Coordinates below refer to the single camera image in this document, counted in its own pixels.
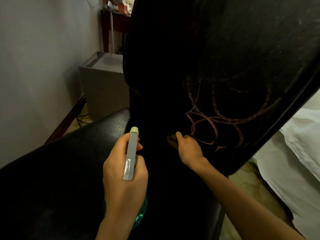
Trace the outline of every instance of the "marble floor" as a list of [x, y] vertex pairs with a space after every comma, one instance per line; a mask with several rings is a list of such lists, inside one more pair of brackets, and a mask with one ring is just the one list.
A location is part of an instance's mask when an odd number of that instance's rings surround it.
[[[87, 105], [84, 106], [80, 115], [88, 114]], [[91, 123], [89, 116], [79, 117], [81, 121], [86, 123]], [[81, 126], [85, 126], [86, 124], [79, 121]], [[79, 124], [76, 119], [72, 122], [72, 124], [67, 129], [66, 133], [70, 133], [79, 128]], [[247, 194], [252, 196], [255, 200], [264, 205], [267, 209], [273, 212], [278, 218], [292, 226], [291, 221], [286, 217], [286, 214], [278, 203], [276, 198], [266, 189], [266, 187], [262, 184], [262, 181], [257, 177], [257, 170], [247, 162], [241, 169], [239, 169], [235, 174], [231, 175], [230, 180], [244, 190]], [[231, 221], [227, 216], [224, 218], [222, 232], [220, 235], [220, 240], [241, 240], [237, 230], [232, 225]]]

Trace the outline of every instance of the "wall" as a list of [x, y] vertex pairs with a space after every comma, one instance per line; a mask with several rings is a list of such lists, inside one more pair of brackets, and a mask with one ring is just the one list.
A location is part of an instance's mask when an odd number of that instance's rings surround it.
[[81, 97], [98, 13], [87, 0], [1, 0], [0, 167], [41, 146]]

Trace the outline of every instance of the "black leather chair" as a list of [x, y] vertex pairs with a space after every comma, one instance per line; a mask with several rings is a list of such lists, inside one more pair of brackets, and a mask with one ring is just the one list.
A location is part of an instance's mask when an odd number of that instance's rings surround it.
[[320, 87], [319, 10], [318, 0], [135, 0], [130, 109], [0, 169], [2, 238], [94, 239], [103, 162], [138, 126], [149, 200], [129, 239], [218, 239], [221, 206], [167, 136], [196, 137], [212, 165], [236, 172]]

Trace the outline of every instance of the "air vent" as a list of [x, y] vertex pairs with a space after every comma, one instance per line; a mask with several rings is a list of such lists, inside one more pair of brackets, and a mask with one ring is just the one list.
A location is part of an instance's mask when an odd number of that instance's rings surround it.
[[92, 60], [89, 64], [86, 65], [86, 67], [93, 67], [97, 62], [98, 60], [101, 59], [101, 57], [104, 55], [105, 53], [103, 52], [97, 52], [97, 58], [95, 58], [94, 60]]

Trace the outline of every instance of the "yellow nozzle cap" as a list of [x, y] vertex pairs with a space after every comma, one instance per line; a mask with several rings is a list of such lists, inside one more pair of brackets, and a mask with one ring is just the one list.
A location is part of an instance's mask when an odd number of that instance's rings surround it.
[[132, 132], [134, 132], [134, 133], [137, 133], [138, 135], [139, 135], [139, 129], [138, 129], [138, 127], [132, 127], [131, 129], [130, 129], [130, 133], [132, 133]]

